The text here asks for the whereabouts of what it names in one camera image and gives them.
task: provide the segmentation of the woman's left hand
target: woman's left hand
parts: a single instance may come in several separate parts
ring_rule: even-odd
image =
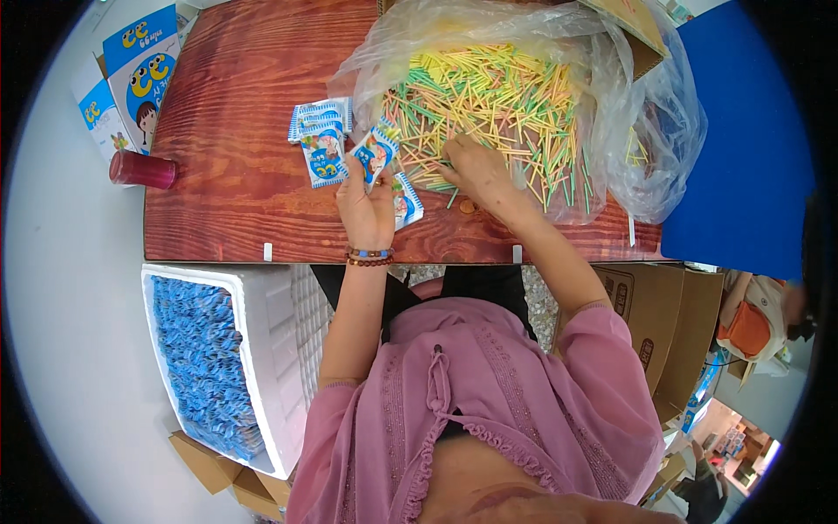
[[[396,232],[392,174],[381,173],[378,176],[381,184],[373,187],[368,195],[364,190],[361,162],[348,156],[346,167],[349,168],[349,177],[340,185],[337,201],[349,245],[363,250],[389,249]]]

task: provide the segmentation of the pink blouse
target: pink blouse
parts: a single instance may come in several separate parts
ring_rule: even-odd
[[[363,384],[312,401],[287,522],[415,520],[449,420],[553,493],[637,503],[664,442],[629,328],[592,304],[560,348],[545,355],[510,311],[473,298],[400,314]]]

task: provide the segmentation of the blue beaded bracelet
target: blue beaded bracelet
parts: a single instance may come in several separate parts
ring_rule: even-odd
[[[353,257],[361,257],[361,258],[387,258],[392,257],[393,253],[396,250],[392,247],[390,249],[384,251],[376,251],[376,250],[369,250],[369,249],[355,249],[351,246],[346,247],[346,254],[351,255]]]

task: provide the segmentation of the black pants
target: black pants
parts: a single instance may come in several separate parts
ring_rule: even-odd
[[[326,293],[328,302],[337,309],[346,266],[312,265],[312,271]],[[524,324],[530,338],[538,341],[528,320],[520,266],[447,266],[442,278],[442,293],[439,295],[439,298],[442,297],[479,298],[507,308]],[[381,340],[387,342],[390,339],[390,321],[396,315],[421,302],[410,288],[388,274],[381,313],[381,326],[384,329]]]

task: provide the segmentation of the red wooden tabletop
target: red wooden tabletop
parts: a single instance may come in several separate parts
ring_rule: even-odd
[[[235,0],[201,13],[178,58],[152,154],[178,163],[169,190],[146,189],[148,260],[342,262],[337,186],[312,189],[303,152],[286,140],[296,104],[364,41],[374,0]],[[425,217],[396,233],[396,262],[510,263],[515,238],[458,197],[419,192]],[[558,226],[591,262],[659,260],[660,227],[637,224],[609,199],[587,226]]]

